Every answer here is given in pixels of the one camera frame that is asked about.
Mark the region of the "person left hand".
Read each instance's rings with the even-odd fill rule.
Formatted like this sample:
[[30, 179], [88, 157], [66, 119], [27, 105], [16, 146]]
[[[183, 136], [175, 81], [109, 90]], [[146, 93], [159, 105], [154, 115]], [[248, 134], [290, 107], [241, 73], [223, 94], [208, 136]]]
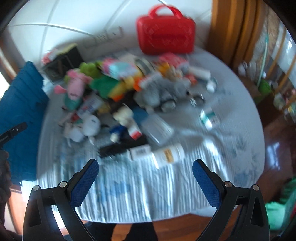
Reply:
[[5, 206], [11, 196], [11, 171], [8, 162], [8, 152], [1, 150], [1, 207]]

